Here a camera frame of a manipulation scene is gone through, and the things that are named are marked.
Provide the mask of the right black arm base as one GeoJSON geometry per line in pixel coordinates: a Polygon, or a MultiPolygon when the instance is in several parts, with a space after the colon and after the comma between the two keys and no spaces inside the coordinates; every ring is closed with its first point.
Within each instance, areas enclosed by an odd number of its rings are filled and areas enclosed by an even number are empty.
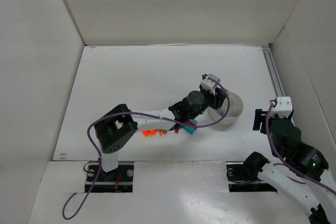
{"type": "Polygon", "coordinates": [[[262,167],[269,160],[260,153],[251,153],[244,161],[226,162],[226,177],[230,193],[277,192],[277,189],[259,179],[262,167]]]}

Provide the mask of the white divided round container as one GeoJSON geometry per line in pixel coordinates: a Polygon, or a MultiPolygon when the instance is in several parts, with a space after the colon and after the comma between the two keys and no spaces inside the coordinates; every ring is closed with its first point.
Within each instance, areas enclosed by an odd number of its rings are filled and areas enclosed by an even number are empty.
{"type": "MultiPolygon", "coordinates": [[[[228,113],[226,114],[224,119],[222,119],[219,123],[216,124],[216,126],[218,125],[223,129],[227,129],[231,127],[233,124],[235,124],[244,110],[244,104],[240,96],[230,91],[228,91],[227,94],[230,100],[228,113]]],[[[227,99],[225,99],[220,109],[209,110],[210,117],[213,119],[213,121],[218,121],[225,114],[227,108],[228,108],[228,102],[227,99]]]]}

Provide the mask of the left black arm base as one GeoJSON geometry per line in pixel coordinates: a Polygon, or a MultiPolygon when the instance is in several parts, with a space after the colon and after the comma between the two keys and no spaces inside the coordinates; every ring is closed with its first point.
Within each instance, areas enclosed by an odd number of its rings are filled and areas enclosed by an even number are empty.
{"type": "Polygon", "coordinates": [[[133,192],[134,164],[121,163],[118,168],[110,172],[103,169],[98,172],[99,165],[87,162],[83,171],[86,173],[85,192],[93,184],[92,193],[131,193],[133,192]]]}

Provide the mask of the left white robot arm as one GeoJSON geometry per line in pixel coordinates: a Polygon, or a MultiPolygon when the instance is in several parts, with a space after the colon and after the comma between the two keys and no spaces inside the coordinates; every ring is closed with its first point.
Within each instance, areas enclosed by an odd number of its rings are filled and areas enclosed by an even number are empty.
{"type": "Polygon", "coordinates": [[[96,138],[100,147],[100,164],[105,174],[117,170],[118,151],[131,137],[142,131],[175,131],[183,127],[201,128],[191,125],[191,120],[203,114],[206,109],[218,110],[224,102],[230,105],[225,89],[215,88],[214,93],[200,88],[191,91],[182,101],[161,110],[132,111],[126,104],[119,104],[105,116],[94,122],[96,138]]]}

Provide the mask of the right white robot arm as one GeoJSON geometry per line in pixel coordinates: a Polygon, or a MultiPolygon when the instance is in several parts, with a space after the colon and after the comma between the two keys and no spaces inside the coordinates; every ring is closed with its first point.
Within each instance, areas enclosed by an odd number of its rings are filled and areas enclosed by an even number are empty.
{"type": "Polygon", "coordinates": [[[301,140],[301,130],[294,126],[291,116],[281,118],[271,115],[271,110],[256,109],[253,129],[267,135],[272,155],[309,190],[275,169],[271,161],[258,152],[244,160],[245,172],[289,198],[310,223],[335,223],[335,181],[327,176],[329,164],[318,149],[301,140]]]}

